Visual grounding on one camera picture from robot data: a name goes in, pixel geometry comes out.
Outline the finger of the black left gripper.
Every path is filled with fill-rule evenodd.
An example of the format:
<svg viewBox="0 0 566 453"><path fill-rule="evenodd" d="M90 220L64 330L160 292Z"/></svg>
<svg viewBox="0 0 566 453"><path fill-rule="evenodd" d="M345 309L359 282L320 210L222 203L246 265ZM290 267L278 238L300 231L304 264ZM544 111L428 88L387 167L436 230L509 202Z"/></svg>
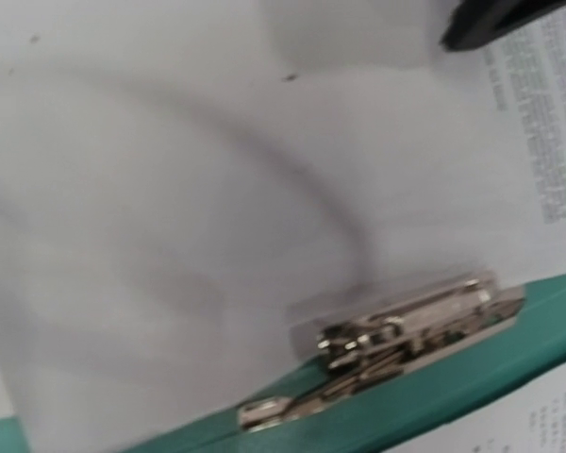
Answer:
<svg viewBox="0 0 566 453"><path fill-rule="evenodd" d="M566 0L460 1L441 35L441 46L446 51L473 51L564 7Z"/></svg>

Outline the dark teal folder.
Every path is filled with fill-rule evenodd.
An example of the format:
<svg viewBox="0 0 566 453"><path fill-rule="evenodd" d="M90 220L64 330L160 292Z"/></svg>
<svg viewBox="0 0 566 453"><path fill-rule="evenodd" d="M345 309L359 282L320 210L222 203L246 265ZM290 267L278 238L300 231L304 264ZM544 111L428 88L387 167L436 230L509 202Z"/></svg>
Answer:
<svg viewBox="0 0 566 453"><path fill-rule="evenodd" d="M326 411L246 431L239 407L327 380L328 324L454 282L318 291L304 278L222 284L0 269L0 452L380 452L566 364L566 274L527 283L513 327Z"/></svg>

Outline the printed paper sheet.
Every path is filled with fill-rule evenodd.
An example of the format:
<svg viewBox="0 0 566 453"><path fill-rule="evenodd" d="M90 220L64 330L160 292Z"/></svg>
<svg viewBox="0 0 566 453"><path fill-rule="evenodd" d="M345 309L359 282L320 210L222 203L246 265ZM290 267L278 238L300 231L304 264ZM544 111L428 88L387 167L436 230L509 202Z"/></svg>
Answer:
<svg viewBox="0 0 566 453"><path fill-rule="evenodd" d="M320 327L566 273L566 7L0 1L0 366L35 452L232 406Z"/></svg>

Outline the paper sheets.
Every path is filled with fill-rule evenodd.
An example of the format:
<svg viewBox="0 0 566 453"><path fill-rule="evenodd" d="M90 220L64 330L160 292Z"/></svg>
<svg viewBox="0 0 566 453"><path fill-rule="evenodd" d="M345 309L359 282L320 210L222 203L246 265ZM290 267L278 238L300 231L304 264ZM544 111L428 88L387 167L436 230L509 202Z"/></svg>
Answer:
<svg viewBox="0 0 566 453"><path fill-rule="evenodd" d="M413 453L566 453L566 363L458 420L398 445Z"/></svg>

